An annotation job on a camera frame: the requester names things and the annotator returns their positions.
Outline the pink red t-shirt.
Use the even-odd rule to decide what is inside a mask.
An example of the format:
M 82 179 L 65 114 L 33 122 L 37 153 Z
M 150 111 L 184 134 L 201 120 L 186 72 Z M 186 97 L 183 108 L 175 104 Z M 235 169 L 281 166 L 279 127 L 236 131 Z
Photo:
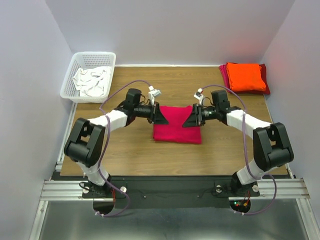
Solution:
M 182 144 L 201 144 L 202 135 L 199 126 L 183 127 L 192 113 L 192 106 L 160 106 L 168 124 L 154 124 L 152 137 L 156 142 L 173 142 Z

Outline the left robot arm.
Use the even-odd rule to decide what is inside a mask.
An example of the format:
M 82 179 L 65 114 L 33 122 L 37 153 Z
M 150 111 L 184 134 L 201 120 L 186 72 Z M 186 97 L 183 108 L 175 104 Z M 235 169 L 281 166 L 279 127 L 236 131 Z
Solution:
M 150 86 L 148 101 L 143 103 L 142 92 L 130 88 L 124 101 L 112 111 L 96 118 L 78 118 L 75 121 L 63 151 L 87 176 L 88 182 L 80 184 L 86 193 L 106 197 L 112 191 L 111 175 L 101 166 L 102 155 L 112 131 L 130 125 L 136 118 L 145 118 L 150 124 L 169 123 L 161 113 L 159 103 L 155 101 L 159 95 L 161 91 Z

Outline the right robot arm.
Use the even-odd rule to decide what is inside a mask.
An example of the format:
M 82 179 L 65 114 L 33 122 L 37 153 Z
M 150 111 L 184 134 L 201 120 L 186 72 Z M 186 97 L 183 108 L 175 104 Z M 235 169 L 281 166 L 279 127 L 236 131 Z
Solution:
M 210 106 L 203 105 L 203 89 L 198 89 L 194 97 L 199 102 L 192 106 L 191 114 L 182 125 L 184 128 L 201 127 L 206 121 L 218 120 L 242 133 L 245 166 L 231 177 L 233 194 L 242 195 L 265 174 L 294 160 L 284 124 L 260 120 L 243 108 L 231 106 L 225 90 L 211 92 Z

